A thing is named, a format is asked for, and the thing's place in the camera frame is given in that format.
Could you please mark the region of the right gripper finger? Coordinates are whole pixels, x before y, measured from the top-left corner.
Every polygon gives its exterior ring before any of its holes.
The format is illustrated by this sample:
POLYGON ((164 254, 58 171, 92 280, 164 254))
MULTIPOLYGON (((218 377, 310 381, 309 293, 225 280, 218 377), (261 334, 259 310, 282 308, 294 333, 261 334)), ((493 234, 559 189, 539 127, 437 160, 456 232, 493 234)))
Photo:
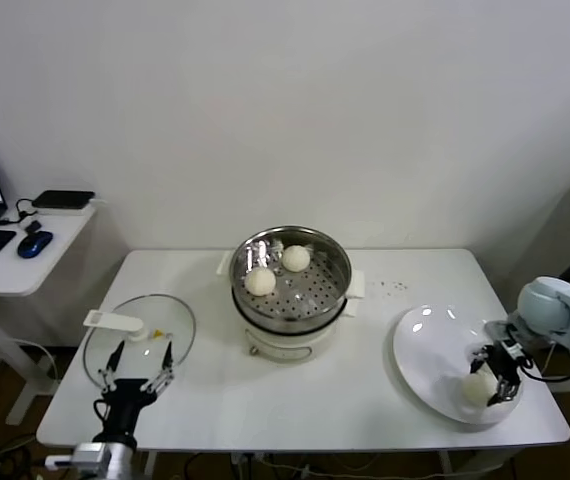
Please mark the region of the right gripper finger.
POLYGON ((489 400, 487 401, 487 405, 493 406, 513 401, 518 395, 520 385, 521 385, 520 380, 509 380, 500 377, 494 393, 490 396, 489 400))
POLYGON ((494 353, 493 345, 483 345, 471 353, 470 373, 478 372, 484 365, 488 365, 494 353))

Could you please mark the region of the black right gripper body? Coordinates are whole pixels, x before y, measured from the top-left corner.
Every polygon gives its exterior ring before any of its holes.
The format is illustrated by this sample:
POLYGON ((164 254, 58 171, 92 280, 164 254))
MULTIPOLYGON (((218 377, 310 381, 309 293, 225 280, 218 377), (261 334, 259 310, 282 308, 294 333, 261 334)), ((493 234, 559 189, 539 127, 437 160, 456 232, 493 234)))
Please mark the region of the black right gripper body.
POLYGON ((518 342, 494 342, 494 353, 489 368, 498 381, 500 377, 520 380, 519 369, 526 363, 526 355, 518 342))

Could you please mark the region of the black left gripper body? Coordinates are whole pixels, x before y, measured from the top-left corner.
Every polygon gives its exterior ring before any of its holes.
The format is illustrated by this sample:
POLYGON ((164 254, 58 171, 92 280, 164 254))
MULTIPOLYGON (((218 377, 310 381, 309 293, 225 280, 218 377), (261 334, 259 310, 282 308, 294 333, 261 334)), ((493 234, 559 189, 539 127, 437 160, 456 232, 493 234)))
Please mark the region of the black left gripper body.
POLYGON ((118 379, 116 389, 95 401, 95 414, 102 429, 99 443, 136 443, 134 432, 140 412, 156 402, 157 393, 147 393, 144 379, 118 379))

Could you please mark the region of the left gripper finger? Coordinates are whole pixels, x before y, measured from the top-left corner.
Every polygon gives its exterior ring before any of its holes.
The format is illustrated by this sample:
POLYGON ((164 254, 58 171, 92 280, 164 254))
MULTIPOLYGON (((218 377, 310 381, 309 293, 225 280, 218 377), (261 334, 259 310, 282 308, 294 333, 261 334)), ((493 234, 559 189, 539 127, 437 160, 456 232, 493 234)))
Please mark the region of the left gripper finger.
POLYGON ((101 391, 107 393, 116 389, 115 374, 125 347, 125 342, 121 341, 116 349, 110 354, 106 365, 98 370, 101 380, 101 391))
POLYGON ((162 393, 174 379, 172 350, 173 342, 169 341, 161 362, 160 372, 145 387, 147 393, 162 393))

